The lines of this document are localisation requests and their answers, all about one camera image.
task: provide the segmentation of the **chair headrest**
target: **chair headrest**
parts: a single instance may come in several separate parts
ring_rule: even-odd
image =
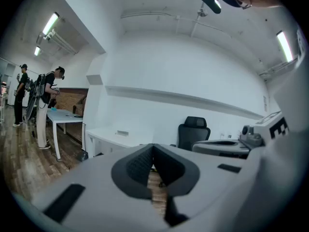
[[[207,123],[204,118],[188,116],[184,122],[185,126],[193,128],[206,128]]]

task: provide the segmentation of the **wall shelf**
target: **wall shelf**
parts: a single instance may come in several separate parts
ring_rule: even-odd
[[[263,115],[251,112],[246,109],[242,109],[218,101],[204,99],[201,97],[144,88],[121,86],[105,86],[105,88],[109,96],[189,106],[256,120],[260,120],[264,117]]]

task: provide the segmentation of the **black pants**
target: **black pants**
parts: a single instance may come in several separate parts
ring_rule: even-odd
[[[15,96],[14,113],[15,113],[15,124],[23,122],[23,97]]]

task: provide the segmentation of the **table leg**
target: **table leg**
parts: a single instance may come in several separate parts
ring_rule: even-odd
[[[82,125],[82,150],[85,150],[85,124]]]
[[[57,155],[57,161],[61,161],[59,147],[58,147],[58,139],[57,139],[57,124],[53,123],[53,134],[54,134],[54,144]]]
[[[90,139],[90,144],[89,144],[89,147],[87,147],[88,158],[93,158],[95,154],[95,149],[96,149],[96,139],[90,136],[89,136],[89,139]]]

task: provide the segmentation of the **white machine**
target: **white machine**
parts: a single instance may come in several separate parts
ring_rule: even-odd
[[[245,125],[238,140],[209,140],[193,144],[192,151],[202,154],[246,158],[254,148],[265,146],[289,132],[281,111],[272,113],[254,125]]]

